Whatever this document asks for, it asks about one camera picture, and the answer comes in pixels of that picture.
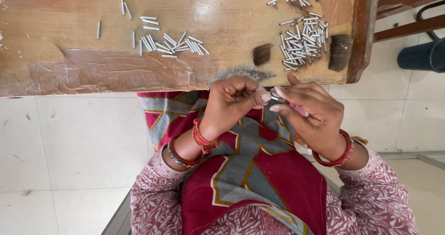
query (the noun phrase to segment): hand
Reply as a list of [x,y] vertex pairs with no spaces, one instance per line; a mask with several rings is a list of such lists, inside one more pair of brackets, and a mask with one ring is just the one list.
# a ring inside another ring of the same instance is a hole
[[270,93],[248,77],[233,76],[216,81],[210,90],[199,133],[206,141],[213,141],[251,109],[262,109],[268,101]]
[[301,83],[292,73],[287,74],[291,86],[275,87],[276,93],[309,113],[302,116],[292,107],[278,104],[270,111],[283,115],[301,139],[329,161],[339,159],[346,150],[346,139],[339,133],[344,106],[315,82]]

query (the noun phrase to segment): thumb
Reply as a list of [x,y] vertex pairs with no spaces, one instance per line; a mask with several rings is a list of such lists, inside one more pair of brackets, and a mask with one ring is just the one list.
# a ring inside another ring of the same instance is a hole
[[259,107],[264,102],[270,101],[271,95],[267,91],[255,92],[248,97],[244,98],[242,101],[238,102],[240,107],[247,113],[252,108]]
[[270,111],[285,117],[298,134],[307,133],[311,129],[311,124],[299,112],[286,104],[273,105]]

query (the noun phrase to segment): red thread bracelet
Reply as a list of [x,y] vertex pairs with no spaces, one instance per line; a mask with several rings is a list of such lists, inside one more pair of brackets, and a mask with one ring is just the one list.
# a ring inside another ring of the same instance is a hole
[[342,166],[343,164],[348,162],[348,160],[352,157],[353,152],[354,152],[354,141],[353,141],[353,138],[351,138],[351,136],[349,136],[347,132],[345,132],[345,131],[343,131],[341,129],[340,129],[340,133],[345,137],[346,141],[349,141],[349,142],[346,142],[346,150],[343,153],[342,157],[340,157],[336,161],[324,162],[323,160],[321,160],[321,158],[318,155],[318,153],[316,153],[315,151],[312,151],[312,155],[314,156],[314,159],[318,163],[322,164],[323,166],[338,167],[338,166]]
[[182,167],[194,167],[196,166],[199,162],[201,162],[201,159],[203,158],[202,156],[199,156],[199,158],[197,158],[197,160],[195,161],[187,161],[183,158],[181,158],[178,153],[176,153],[174,147],[173,147],[173,141],[175,141],[175,139],[179,136],[181,136],[182,134],[176,135],[173,138],[171,138],[169,144],[168,144],[168,150],[169,150],[169,154],[170,157],[173,159],[173,161],[175,161],[177,164],[179,164]]
[[209,154],[210,150],[214,147],[216,147],[216,142],[217,140],[214,140],[212,142],[208,142],[206,141],[201,134],[199,133],[199,130],[197,129],[197,127],[199,126],[199,124],[201,123],[201,119],[195,119],[193,121],[194,127],[192,130],[192,137],[193,140],[195,141],[195,143],[201,147],[201,149],[203,150],[204,154]]

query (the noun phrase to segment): pink kurta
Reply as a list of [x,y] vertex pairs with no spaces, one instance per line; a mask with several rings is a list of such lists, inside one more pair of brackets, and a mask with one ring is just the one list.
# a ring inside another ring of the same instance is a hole
[[[373,151],[361,170],[337,169],[344,182],[339,198],[327,190],[327,234],[417,235],[408,193],[395,172]],[[178,185],[187,172],[170,169],[161,151],[150,159],[131,189],[133,234],[172,234],[182,231]],[[220,217],[204,234],[267,234],[292,232],[255,206],[245,206]]]

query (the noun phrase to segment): woman's left hand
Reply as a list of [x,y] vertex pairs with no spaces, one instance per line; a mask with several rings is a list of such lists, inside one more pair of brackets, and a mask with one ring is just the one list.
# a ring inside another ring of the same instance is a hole
[[213,141],[251,109],[262,109],[268,101],[270,93],[248,77],[233,76],[216,81],[210,90],[199,133],[206,141]]

